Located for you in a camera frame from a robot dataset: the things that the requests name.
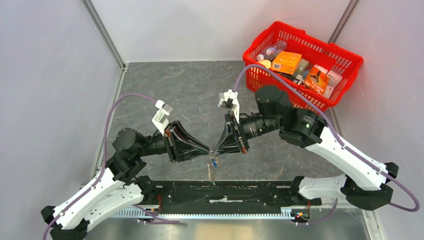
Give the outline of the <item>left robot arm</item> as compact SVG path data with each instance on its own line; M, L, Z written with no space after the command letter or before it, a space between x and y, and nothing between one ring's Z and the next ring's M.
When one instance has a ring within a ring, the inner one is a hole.
M146 166L142 157L166 154L172 163L178 163L210 153L209 147L191 136L179 121L148 136L123 128L112 146L114 155L87 185L64 203L41 210L48 224L44 237L83 240L115 213L139 203L152 204L157 188L148 176L138 175Z

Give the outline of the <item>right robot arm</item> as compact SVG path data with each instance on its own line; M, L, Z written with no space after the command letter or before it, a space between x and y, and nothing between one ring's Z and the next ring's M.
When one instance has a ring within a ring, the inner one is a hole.
M283 141L321 156L342 171L335 177L295 177L288 191L292 203L344 199L357 208L373 211L391 202L394 191L388 183L399 171L395 163L381 163L348 144L341 145L340 136L331 131L322 116L294 107L288 93L274 85L256 91L257 113L241 113L237 97L233 90L219 94L218 106L228 108L228 113L213 150L214 159L223 154L246 154L250 139L276 131Z

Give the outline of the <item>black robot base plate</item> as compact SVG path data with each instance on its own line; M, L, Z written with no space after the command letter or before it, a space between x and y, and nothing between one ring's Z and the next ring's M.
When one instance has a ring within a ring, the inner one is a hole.
M322 205L320 198L307 200L295 192L291 181L153 180L153 190L141 205L158 205L162 214L265 214L284 207Z

